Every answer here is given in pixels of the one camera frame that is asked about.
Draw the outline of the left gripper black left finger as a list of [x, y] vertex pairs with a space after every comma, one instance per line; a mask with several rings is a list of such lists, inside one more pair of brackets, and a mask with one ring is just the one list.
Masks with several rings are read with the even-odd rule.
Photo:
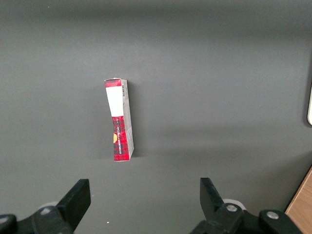
[[43, 206], [18, 221], [14, 214], [0, 216], [2, 234], [72, 234], [91, 204], [90, 182], [80, 179], [56, 204]]

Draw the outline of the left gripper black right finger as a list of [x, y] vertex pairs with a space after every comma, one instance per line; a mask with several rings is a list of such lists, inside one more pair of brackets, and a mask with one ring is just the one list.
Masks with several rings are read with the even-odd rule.
[[192, 234], [300, 234], [282, 211], [261, 210], [258, 216], [232, 202], [224, 202], [210, 178], [200, 179], [200, 205], [205, 219]]

